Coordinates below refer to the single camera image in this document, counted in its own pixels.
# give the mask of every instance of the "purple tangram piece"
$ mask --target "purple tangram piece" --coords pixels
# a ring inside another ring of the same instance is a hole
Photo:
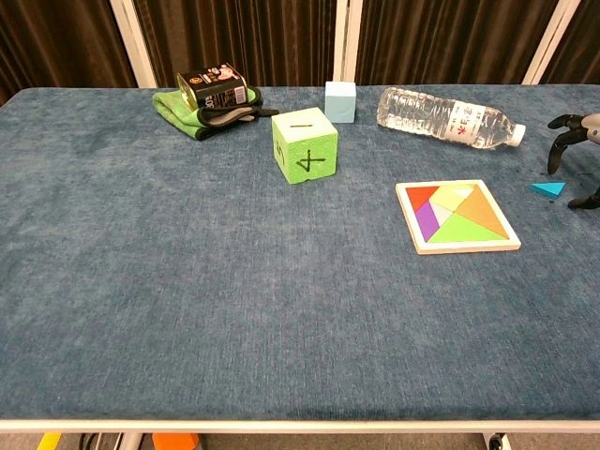
[[[423,239],[428,241],[429,238],[440,229],[438,220],[435,218],[435,214],[431,208],[431,203],[425,202],[415,215],[416,221],[419,222],[419,228],[421,229],[421,234],[423,234]]]

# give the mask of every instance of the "water bottle cap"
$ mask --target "water bottle cap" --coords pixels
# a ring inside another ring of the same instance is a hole
[[[510,140],[506,143],[507,145],[511,145],[513,147],[518,147],[525,135],[525,126],[524,125],[515,125],[515,131],[513,135],[510,137]]]

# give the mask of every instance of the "green towel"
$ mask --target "green towel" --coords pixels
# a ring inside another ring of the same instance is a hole
[[[247,96],[247,103],[226,108],[202,107],[195,111],[189,108],[180,91],[158,92],[152,96],[152,103],[167,122],[201,141],[242,121],[278,113],[263,109],[261,91],[256,87],[248,87]]]

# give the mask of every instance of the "black can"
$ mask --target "black can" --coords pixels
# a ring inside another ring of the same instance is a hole
[[[189,108],[220,108],[248,101],[246,80],[230,64],[178,73],[177,83]]]

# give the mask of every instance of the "plastic water bottle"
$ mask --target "plastic water bottle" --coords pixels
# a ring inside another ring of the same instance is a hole
[[[495,108],[396,87],[383,92],[377,123],[475,148],[491,148],[501,143],[516,147],[525,134],[524,125],[513,124]]]

